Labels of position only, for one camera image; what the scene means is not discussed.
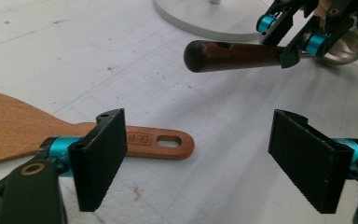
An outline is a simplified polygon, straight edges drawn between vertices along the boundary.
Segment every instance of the teal anodized part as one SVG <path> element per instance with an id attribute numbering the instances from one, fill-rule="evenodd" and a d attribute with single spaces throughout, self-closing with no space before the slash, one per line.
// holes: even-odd
<path id="1" fill-rule="evenodd" d="M 68 165 L 69 169 L 66 173 L 61 176 L 73 176 L 71 168 L 71 160 L 69 159 L 68 147 L 77 142 L 81 137 L 78 136 L 61 136 L 54 140 L 50 147 L 48 155 L 50 157 L 57 157 L 60 161 Z"/>
<path id="2" fill-rule="evenodd" d="M 358 160 L 358 143 L 356 143 L 350 138 L 333 138 L 333 140 L 337 143 L 340 143 L 353 149 L 354 152 L 351 160 L 351 167 L 354 166 L 356 161 Z"/>
<path id="3" fill-rule="evenodd" d="M 260 33 L 266 31 L 275 20 L 275 17 L 265 16 L 258 24 L 257 31 Z"/>
<path id="4" fill-rule="evenodd" d="M 327 37 L 325 35 L 313 35 L 308 42 L 305 51 L 313 56 L 318 52 L 319 47 L 325 41 Z"/>

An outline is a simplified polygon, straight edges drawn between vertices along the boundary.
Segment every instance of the black rubber pad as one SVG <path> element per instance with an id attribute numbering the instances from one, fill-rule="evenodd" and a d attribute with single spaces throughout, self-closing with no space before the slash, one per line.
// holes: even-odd
<path id="1" fill-rule="evenodd" d="M 69 146 L 80 211 L 94 212 L 127 154 L 124 109 L 97 117 L 97 126 Z"/>
<path id="2" fill-rule="evenodd" d="M 353 150 L 334 142 L 307 122 L 307 118 L 298 114 L 275 110 L 268 152 L 316 210 L 333 214 Z"/>

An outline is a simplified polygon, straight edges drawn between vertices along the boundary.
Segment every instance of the white surface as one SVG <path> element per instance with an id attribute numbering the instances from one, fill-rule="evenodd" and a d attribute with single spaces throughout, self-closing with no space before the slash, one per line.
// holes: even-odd
<path id="1" fill-rule="evenodd" d="M 267 5 L 257 0 L 155 0 L 159 15 L 194 35 L 220 41 L 258 39 L 255 29 Z"/>
<path id="2" fill-rule="evenodd" d="M 126 158 L 95 213 L 78 212 L 73 180 L 62 178 L 70 223 L 351 223 L 358 183 L 346 182 L 335 215 L 320 215 L 268 145 L 276 108 L 358 138 L 358 62 L 193 74 L 183 51 L 195 39 L 152 0 L 0 1 L 0 92 L 70 122 L 124 107 L 130 125 L 196 142 L 184 161 Z M 0 178 L 24 161 L 0 163 Z"/>

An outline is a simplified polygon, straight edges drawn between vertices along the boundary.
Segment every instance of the wooden spatula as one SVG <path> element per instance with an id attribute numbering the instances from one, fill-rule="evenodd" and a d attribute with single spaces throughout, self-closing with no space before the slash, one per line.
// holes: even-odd
<path id="1" fill-rule="evenodd" d="M 68 123 L 0 93 L 0 161 L 33 155 L 48 137 L 85 136 L 95 125 Z M 127 126 L 127 138 L 127 155 L 132 157 L 182 160 L 194 149 L 193 138 L 176 130 Z M 159 141 L 173 141 L 179 146 L 165 147 Z"/>

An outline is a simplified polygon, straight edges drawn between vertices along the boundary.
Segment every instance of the spatula handle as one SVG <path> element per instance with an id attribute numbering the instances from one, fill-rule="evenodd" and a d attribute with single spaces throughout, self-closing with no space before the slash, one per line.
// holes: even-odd
<path id="1" fill-rule="evenodd" d="M 195 73 L 280 65 L 283 47 L 195 40 L 185 49 L 185 65 Z"/>
<path id="2" fill-rule="evenodd" d="M 84 130 L 83 135 L 85 135 L 95 126 L 95 123 L 78 123 L 76 126 L 79 130 Z M 193 153 L 194 140 L 188 133 L 129 125 L 126 129 L 127 156 L 183 160 Z M 177 145 L 177 147 L 163 146 L 162 142 L 172 142 L 172 144 L 168 145 Z"/>

